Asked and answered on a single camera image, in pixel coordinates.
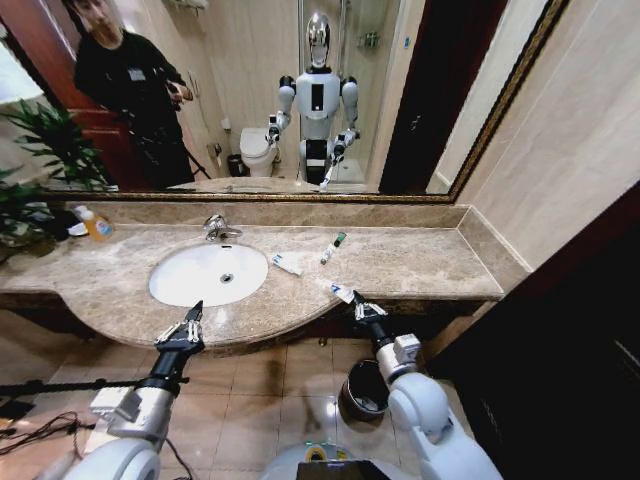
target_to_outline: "trash can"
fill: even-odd
[[[378,362],[361,360],[351,367],[338,403],[349,417],[370,422],[384,416],[388,399],[389,389],[380,374]]]
[[[227,165],[229,166],[229,175],[232,177],[246,177],[249,173],[247,166],[242,162],[242,155],[229,155]]]

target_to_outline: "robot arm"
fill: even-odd
[[[349,127],[340,132],[333,141],[333,151],[331,152],[331,164],[327,170],[324,180],[320,184],[320,191],[326,192],[331,181],[334,167],[344,160],[344,152],[353,142],[360,138],[360,132],[356,130],[356,120],[358,120],[358,83],[353,77],[349,77],[342,82],[340,93],[344,104],[345,117]]]
[[[280,133],[291,123],[291,106],[296,97],[296,84],[292,77],[285,76],[280,78],[280,90],[278,91],[278,99],[282,110],[269,117],[269,132],[267,133],[267,142],[269,145],[280,140]]]
[[[349,77],[345,80],[342,83],[341,93],[349,130],[355,130],[356,120],[358,120],[358,82],[356,79]]]
[[[160,474],[158,452],[166,439],[171,406],[180,393],[182,372],[191,355],[204,350],[202,302],[156,340],[158,359],[136,390],[104,388],[90,410],[108,423],[114,437],[76,465],[65,480],[150,480]]]
[[[435,380],[417,373],[420,341],[415,335],[392,339],[382,328],[382,308],[353,291],[356,324],[370,329],[380,373],[389,385],[389,406],[409,435],[424,480],[501,480],[485,451],[464,432]]]

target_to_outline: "wooden door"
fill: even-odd
[[[0,0],[0,20],[9,31],[10,46],[48,99],[75,115],[121,190],[149,189],[127,124],[75,88],[74,46],[80,35],[65,13],[61,0]]]

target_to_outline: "black shirt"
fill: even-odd
[[[115,50],[90,35],[80,42],[76,87],[111,111],[129,112],[132,130],[139,135],[161,129],[170,138],[182,138],[167,81],[185,85],[173,65],[141,35],[124,31]]]

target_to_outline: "orange soap bottle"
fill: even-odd
[[[104,242],[111,235],[113,235],[113,227],[100,215],[89,210],[84,205],[76,208],[76,213],[80,219],[84,222],[85,227],[91,238],[98,242]]]

